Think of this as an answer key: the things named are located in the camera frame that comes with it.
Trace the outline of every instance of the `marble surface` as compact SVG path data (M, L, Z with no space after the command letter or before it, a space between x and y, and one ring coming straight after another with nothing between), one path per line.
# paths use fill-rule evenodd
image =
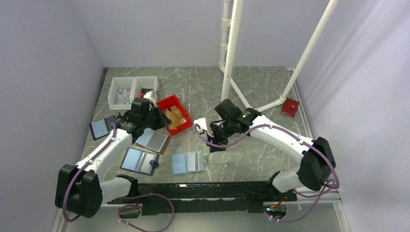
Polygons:
M219 67L140 67L110 68L102 86L93 121L113 115L117 111L108 108L108 92L113 77L157 76L160 88L159 99L176 94L188 110L193 120L206 117L209 121L218 118L214 107L220 101L223 73ZM283 67L235 67L232 75L236 84L246 96L252 107L260 107L276 100L284 90L289 75ZM289 93L296 99L295 92ZM241 110L245 107L230 88L229 99ZM280 113L281 107L274 107L263 112L269 119L285 128L308 136L302 117L295 118ZM230 138L234 141L238 135ZM91 153L100 143L92 139L89 133L82 157ZM201 150L207 157L206 171L198 174L172 175L170 155L186 151ZM174 135L163 155L160 166L153 176L138 174L120 169L125 152L118 154L110 166L104 181L118 174L126 174L138 179L139 183L175 183L175 182L232 182L268 180L276 171L285 171L297 166L285 152L262 140L245 137L227 151L209 153L209 147L197 137L192 127Z

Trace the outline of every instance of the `white container compartment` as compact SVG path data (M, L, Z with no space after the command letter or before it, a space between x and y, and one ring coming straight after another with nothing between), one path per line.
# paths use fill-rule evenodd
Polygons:
M130 88L130 104L116 104L117 93L122 88ZM156 76L135 76L135 77L113 77L110 91L108 92L108 106L110 110L130 110L134 98L139 97L141 89L153 89L155 92L159 89L159 83Z

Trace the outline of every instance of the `red block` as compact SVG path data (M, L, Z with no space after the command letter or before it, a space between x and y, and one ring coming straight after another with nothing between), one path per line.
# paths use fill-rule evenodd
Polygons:
M299 108L299 102L291 98L287 98L285 103L282 105L282 114L294 117L296 115L297 109Z

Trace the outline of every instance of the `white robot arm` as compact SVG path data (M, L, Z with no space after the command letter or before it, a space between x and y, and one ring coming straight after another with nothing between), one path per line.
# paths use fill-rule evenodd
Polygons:
M144 129L157 130L171 123L150 92L143 98L135 98L131 110L116 117L120 119L114 125L116 130L112 130L101 145L76 165L66 164L59 171L55 205L63 209L68 221L72 220L68 219L67 210L89 218L104 203L118 197L136 196L138 181L135 178L119 175L109 181L100 181L116 155L127 150Z
M314 191L322 188L331 170L315 148L329 160L333 168L336 167L329 143L322 137L312 140L288 131L254 109L248 108L242 112L228 99L222 101L215 110L222 120L211 122L211 130L205 118L194 121L195 130L207 135L207 140L200 136L210 146L210 152L225 150L231 146L227 140L229 136L243 133L241 138L247 134L262 139L285 151L299 163L298 167L275 173L271 177L277 195L299 187L308 187Z

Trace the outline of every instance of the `pipe joint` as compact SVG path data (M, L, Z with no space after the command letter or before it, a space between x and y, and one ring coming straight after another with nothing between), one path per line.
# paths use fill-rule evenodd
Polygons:
M226 54L226 51L228 50L228 44L227 43L220 43L220 53L221 54Z
M285 101L286 101L286 97L283 98L282 95L277 99L277 101L279 102L279 105L282 105Z
M263 112L263 111L265 111L265 110L267 110L267 109L270 109L270 108L272 108L272 107L275 107L275 106L278 106L278 105L282 105L282 104L285 102L285 100L286 100L286 99L278 98L278 99L276 99L274 102L271 102L271 103L269 103L269 104L267 104L267 105L261 106L261 107L257 108L256 110L259 111L259 112Z
M225 73L225 62L219 62L219 69L221 70L221 72Z
M230 24L231 24L231 20L230 19L224 19L224 18L222 18L222 31L223 32L227 32L228 31L228 28L229 28L229 26L230 26Z

